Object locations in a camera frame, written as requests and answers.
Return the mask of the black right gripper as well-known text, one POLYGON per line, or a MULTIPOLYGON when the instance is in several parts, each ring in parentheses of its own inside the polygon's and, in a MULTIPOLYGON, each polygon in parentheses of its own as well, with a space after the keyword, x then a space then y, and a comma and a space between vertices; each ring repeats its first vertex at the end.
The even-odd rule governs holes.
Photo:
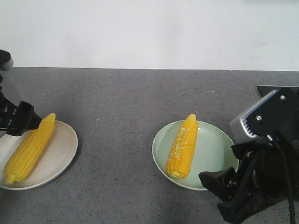
POLYGON ((241 160, 237 170, 200 172, 202 186, 221 202, 223 219, 240 224, 283 200, 288 200, 290 223, 296 223, 294 199, 299 194, 299 151, 282 134, 231 146, 241 160))

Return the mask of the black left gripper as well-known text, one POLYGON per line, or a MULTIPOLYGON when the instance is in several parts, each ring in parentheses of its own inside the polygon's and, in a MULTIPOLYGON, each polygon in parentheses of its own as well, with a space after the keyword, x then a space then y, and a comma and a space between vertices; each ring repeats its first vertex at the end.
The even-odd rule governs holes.
POLYGON ((0 130, 12 136, 21 136, 28 130, 35 130, 41 123, 33 105, 21 101, 18 106, 8 100, 0 87, 0 130))

